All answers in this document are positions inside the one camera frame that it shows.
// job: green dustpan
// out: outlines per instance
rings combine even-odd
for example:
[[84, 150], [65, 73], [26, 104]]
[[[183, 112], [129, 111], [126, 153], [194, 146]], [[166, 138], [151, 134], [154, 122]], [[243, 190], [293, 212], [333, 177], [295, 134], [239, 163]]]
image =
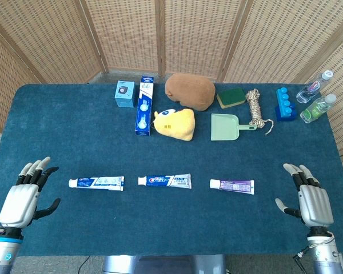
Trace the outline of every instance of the green dustpan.
[[239, 124], [232, 114], [211, 114], [211, 141], [228, 141], [239, 138], [239, 130], [256, 130], [255, 124]]

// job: brown plush toy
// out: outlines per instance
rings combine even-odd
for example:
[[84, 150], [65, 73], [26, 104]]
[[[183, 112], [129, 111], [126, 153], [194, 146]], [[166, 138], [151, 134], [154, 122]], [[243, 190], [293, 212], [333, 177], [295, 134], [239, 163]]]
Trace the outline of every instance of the brown plush toy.
[[206, 77], [175, 73], [165, 83], [165, 94], [182, 106], [203, 111], [215, 98], [215, 86]]

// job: blue toy block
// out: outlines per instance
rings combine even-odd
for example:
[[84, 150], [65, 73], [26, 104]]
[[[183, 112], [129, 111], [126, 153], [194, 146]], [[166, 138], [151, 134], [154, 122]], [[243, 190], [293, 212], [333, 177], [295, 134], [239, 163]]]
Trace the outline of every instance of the blue toy block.
[[276, 91], [278, 106], [280, 107], [281, 117], [290, 117], [292, 109], [290, 108], [291, 102], [288, 101], [287, 88], [279, 88]]
[[278, 106], [275, 107], [276, 117], [278, 121], [293, 121], [297, 117], [296, 105], [291, 103], [287, 88], [282, 87], [276, 91]]
[[134, 87], [135, 82], [118, 81], [114, 94], [118, 107], [134, 107], [136, 94]]

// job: toothpaste cap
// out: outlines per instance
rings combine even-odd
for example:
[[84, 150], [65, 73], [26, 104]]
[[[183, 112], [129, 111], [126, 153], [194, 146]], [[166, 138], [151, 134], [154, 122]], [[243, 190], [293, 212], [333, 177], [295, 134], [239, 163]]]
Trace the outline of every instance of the toothpaste cap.
[[146, 176], [138, 178], [138, 185], [139, 186], [145, 186], [146, 185]]
[[78, 186], [78, 179], [70, 179], [69, 180], [69, 187], [77, 187]]
[[219, 190], [220, 189], [220, 180], [211, 179], [210, 180], [210, 188], [215, 188], [215, 189]]

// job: green sponge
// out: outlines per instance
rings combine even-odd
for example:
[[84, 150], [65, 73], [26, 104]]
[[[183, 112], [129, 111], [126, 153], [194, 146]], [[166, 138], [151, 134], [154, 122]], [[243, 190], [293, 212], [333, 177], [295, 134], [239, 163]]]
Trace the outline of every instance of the green sponge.
[[221, 108], [233, 107], [245, 102], [245, 93], [242, 88], [237, 87], [220, 92], [217, 94], [217, 100], [220, 103]]

